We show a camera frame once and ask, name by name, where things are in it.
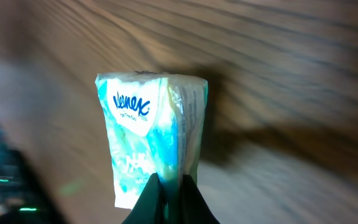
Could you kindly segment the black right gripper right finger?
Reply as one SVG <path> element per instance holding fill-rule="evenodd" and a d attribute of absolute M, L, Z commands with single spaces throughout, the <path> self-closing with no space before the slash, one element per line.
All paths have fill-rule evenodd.
<path fill-rule="evenodd" d="M 190 175 L 183 176 L 179 196 L 181 224 L 219 224 Z"/>

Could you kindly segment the teal tissue pack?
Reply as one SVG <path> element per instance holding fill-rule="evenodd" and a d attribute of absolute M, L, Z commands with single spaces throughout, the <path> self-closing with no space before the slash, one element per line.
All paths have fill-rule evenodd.
<path fill-rule="evenodd" d="M 114 175 L 115 206 L 132 209 L 152 174 L 172 198 L 197 178 L 208 82 L 167 72 L 109 72 L 95 85 Z"/>

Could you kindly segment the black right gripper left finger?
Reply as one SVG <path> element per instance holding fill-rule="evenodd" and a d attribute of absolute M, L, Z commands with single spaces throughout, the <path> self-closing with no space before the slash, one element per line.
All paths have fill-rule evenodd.
<path fill-rule="evenodd" d="M 122 224 L 162 224 L 164 196 L 157 173 L 150 176 L 134 208 Z"/>

